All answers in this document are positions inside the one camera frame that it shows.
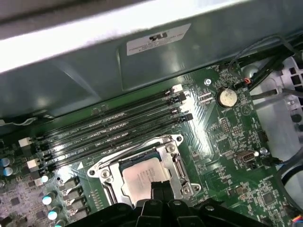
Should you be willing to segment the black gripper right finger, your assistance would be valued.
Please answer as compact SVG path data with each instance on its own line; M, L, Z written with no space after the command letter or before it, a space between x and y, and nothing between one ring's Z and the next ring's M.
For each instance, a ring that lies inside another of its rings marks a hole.
M169 181L161 183L163 201L168 206L165 216L173 227L260 227L262 223L232 211L213 199L207 199L198 207L190 207L184 201L175 200Z

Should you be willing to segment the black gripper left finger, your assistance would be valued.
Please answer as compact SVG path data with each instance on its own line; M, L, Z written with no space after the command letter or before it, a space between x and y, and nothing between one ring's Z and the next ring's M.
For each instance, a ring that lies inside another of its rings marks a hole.
M70 227L160 227L162 225L162 183L151 183L151 198L132 208L125 203L111 205Z

